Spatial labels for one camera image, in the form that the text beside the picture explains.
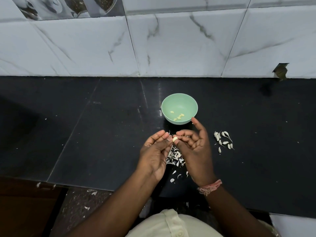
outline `black countertop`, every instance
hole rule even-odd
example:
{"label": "black countertop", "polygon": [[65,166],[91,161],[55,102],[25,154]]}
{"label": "black countertop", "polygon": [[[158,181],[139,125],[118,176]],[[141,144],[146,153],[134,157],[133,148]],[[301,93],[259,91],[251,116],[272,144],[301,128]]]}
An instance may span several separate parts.
{"label": "black countertop", "polygon": [[[182,92],[198,103],[215,173],[233,196],[249,209],[316,217],[315,89],[316,79],[2,77],[0,175],[115,190],[149,135],[193,128],[170,124],[160,110]],[[221,155],[220,130],[235,149]],[[185,172],[167,165],[156,192],[196,194]]]}

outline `shirt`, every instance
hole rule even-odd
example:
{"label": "shirt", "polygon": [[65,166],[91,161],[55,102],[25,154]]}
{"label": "shirt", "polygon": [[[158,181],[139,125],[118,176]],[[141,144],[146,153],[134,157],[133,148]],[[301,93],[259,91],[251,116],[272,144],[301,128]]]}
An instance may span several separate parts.
{"label": "shirt", "polygon": [[178,215],[174,210],[163,210],[133,228],[126,237],[223,237],[204,222]]}

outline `shirt button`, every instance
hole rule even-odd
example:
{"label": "shirt button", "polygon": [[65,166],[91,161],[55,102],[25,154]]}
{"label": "shirt button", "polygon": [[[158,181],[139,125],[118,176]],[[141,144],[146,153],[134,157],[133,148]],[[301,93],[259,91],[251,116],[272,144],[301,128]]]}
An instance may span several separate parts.
{"label": "shirt button", "polygon": [[182,237],[183,235],[184,235],[184,233],[181,230],[177,233],[177,237]]}

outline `green bowl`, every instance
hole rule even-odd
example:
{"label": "green bowl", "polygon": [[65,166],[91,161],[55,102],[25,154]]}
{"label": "green bowl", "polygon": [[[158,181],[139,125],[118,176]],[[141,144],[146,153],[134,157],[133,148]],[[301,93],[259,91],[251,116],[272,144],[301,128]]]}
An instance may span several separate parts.
{"label": "green bowl", "polygon": [[162,104],[161,111],[165,118],[172,124],[175,125],[184,125],[191,121],[191,118],[194,117],[198,111],[198,104],[191,96],[183,93],[175,93],[170,96],[167,96]]}

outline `person's left hand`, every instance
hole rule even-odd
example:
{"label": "person's left hand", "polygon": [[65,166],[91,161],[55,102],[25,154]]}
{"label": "person's left hand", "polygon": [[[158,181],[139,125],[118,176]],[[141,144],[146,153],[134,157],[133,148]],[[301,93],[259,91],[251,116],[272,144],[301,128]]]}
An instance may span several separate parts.
{"label": "person's left hand", "polygon": [[166,159],[172,146],[172,136],[164,130],[149,137],[140,150],[137,169],[153,175],[159,182],[166,170]]}

